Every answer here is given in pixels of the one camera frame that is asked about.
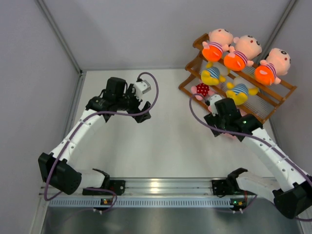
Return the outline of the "yellow doll blue striped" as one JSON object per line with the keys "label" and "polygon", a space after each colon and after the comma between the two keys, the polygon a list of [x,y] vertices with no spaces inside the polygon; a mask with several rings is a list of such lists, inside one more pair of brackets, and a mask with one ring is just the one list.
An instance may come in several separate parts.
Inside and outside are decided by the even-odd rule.
{"label": "yellow doll blue striped", "polygon": [[217,86],[225,82],[230,70],[219,62],[208,62],[201,72],[201,81],[209,86]]}
{"label": "yellow doll blue striped", "polygon": [[249,96],[255,96],[258,92],[259,88],[243,77],[235,77],[233,82],[227,83],[226,96],[232,98],[235,105],[244,104]]}

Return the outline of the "pink pig doll facing up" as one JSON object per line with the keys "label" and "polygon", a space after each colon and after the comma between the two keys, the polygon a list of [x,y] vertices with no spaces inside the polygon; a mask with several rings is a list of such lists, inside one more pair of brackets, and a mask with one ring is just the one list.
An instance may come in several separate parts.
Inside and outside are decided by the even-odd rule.
{"label": "pink pig doll facing up", "polygon": [[202,96],[196,96],[196,99],[202,101],[205,97],[210,97],[215,94],[215,91],[208,85],[200,83],[191,87],[192,94],[200,94]]}

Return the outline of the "yellow doll blue striped front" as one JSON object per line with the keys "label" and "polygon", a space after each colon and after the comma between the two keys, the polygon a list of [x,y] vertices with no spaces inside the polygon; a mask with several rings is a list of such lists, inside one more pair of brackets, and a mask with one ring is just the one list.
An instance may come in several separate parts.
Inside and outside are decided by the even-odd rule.
{"label": "yellow doll blue striped front", "polygon": [[209,86],[217,86],[225,82],[230,70],[219,62],[208,62],[201,72],[201,81]]}

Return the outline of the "boy doll orange shorts front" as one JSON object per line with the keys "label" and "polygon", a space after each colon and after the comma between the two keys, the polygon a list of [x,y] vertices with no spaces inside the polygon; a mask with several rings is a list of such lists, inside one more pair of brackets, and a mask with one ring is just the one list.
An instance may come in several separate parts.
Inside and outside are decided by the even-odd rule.
{"label": "boy doll orange shorts front", "polygon": [[260,65],[254,72],[254,78],[266,86],[279,84],[280,76],[286,75],[290,66],[290,55],[282,49],[273,48],[266,59],[260,61]]}

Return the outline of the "large boy doll orange shorts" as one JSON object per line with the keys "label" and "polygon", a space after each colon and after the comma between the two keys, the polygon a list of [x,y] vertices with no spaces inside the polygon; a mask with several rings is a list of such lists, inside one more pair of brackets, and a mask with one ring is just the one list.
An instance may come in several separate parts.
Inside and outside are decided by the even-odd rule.
{"label": "large boy doll orange shorts", "polygon": [[218,62],[224,52],[229,50],[233,42],[233,35],[226,29],[215,29],[208,34],[209,41],[202,43],[202,54],[210,62]]}

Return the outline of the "pink pig doll front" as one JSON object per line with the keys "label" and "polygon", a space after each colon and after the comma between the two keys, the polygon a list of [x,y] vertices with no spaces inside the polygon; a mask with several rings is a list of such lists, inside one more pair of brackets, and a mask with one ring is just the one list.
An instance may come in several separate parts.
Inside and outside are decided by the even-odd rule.
{"label": "pink pig doll front", "polygon": [[247,115],[247,113],[244,110],[242,110],[241,108],[238,108],[238,109],[239,109],[242,117]]}

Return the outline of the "pink pig doll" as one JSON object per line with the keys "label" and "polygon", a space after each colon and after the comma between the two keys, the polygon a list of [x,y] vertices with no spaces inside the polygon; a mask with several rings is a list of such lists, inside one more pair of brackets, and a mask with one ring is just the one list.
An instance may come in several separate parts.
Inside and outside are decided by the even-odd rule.
{"label": "pink pig doll", "polygon": [[227,138],[229,138],[229,139],[232,139],[232,140],[237,139],[237,137],[236,137],[236,136],[233,136],[233,135],[228,134],[228,133],[223,133],[223,136],[224,136],[224,137],[227,137]]}
{"label": "pink pig doll", "polygon": [[244,110],[242,110],[241,108],[238,108],[238,109],[239,109],[242,117],[247,115],[247,113]]}

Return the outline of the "pink pig doll back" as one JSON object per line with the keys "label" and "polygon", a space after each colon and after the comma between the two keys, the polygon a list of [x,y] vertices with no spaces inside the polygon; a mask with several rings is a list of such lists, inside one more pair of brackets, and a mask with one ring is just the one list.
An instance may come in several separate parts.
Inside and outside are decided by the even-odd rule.
{"label": "pink pig doll back", "polygon": [[232,139],[232,140],[237,139],[237,137],[236,137],[236,136],[233,136],[233,135],[228,134],[228,133],[223,133],[223,136],[224,136],[224,137],[227,137],[227,138],[229,138],[229,139]]}

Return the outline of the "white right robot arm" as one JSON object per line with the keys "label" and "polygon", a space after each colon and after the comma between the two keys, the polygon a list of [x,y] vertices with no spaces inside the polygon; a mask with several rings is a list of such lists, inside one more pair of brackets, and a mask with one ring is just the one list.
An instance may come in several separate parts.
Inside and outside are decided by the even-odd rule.
{"label": "white right robot arm", "polygon": [[238,168],[229,173],[228,189],[237,194],[251,192],[273,203],[288,219],[294,219],[312,205],[312,177],[298,167],[278,147],[252,114],[242,116],[234,100],[213,95],[205,102],[211,109],[204,117],[214,136],[227,133],[247,146],[274,179],[257,176],[247,169]]}

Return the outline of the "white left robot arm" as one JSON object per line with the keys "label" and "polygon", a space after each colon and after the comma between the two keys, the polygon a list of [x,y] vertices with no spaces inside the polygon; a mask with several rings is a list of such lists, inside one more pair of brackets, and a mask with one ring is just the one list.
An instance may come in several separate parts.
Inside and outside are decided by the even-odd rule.
{"label": "white left robot arm", "polygon": [[143,109],[139,108],[143,95],[150,90],[151,85],[141,78],[131,84],[121,78],[109,78],[106,88],[88,101],[78,122],[61,143],[50,153],[39,156],[39,169],[46,186],[67,195],[77,189],[95,190],[100,195],[108,193],[110,176],[100,169],[77,169],[77,160],[86,144],[111,116],[131,116],[137,123],[150,119],[149,110],[153,105],[146,102]]}

